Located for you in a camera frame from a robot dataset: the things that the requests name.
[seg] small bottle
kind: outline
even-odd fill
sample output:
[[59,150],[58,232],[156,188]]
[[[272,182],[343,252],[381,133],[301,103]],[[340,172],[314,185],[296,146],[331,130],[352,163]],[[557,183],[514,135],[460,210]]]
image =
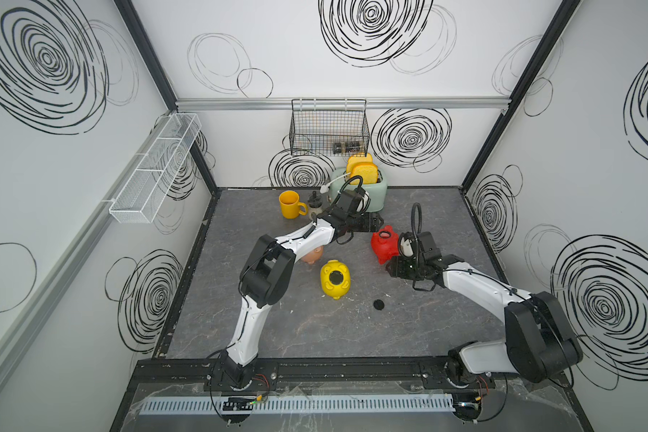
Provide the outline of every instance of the small bottle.
[[309,218],[314,220],[315,214],[319,215],[324,211],[321,194],[317,191],[312,191],[312,195],[307,200],[307,206],[309,208]]

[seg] wire basket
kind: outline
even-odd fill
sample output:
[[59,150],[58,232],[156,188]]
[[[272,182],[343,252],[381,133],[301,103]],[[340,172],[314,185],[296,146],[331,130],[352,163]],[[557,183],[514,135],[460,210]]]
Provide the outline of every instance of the wire basket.
[[370,127],[365,99],[293,99],[290,152],[350,156],[367,153]]
[[118,222],[153,222],[200,128],[196,114],[168,118],[108,210]]

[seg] aluminum rail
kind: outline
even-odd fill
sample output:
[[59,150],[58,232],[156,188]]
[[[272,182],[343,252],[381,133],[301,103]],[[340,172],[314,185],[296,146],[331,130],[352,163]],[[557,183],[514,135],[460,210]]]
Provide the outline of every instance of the aluminum rail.
[[350,109],[360,100],[367,100],[367,109],[393,108],[508,108],[511,99],[503,96],[466,98],[213,98],[178,99],[179,111],[217,110],[289,110],[294,105],[316,104],[321,109]]

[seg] red piggy bank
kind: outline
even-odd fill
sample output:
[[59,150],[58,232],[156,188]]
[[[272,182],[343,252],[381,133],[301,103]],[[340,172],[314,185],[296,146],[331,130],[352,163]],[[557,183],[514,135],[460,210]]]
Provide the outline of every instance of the red piggy bank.
[[371,235],[371,249],[379,258],[379,263],[384,264],[392,256],[400,255],[398,253],[398,234],[390,225],[386,225]]

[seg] piggy bank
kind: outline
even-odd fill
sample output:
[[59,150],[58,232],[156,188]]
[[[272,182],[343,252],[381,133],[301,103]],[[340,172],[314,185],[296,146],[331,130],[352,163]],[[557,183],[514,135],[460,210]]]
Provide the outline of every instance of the piggy bank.
[[371,235],[371,249],[376,254],[380,264],[384,264],[398,253],[398,234],[390,225],[386,225]]
[[317,262],[317,260],[319,260],[319,258],[322,257],[323,254],[324,254],[324,247],[319,246],[309,254],[303,256],[302,261],[304,261],[307,264],[314,264],[315,262]]
[[350,289],[350,270],[336,259],[324,264],[321,272],[324,294],[338,300]]

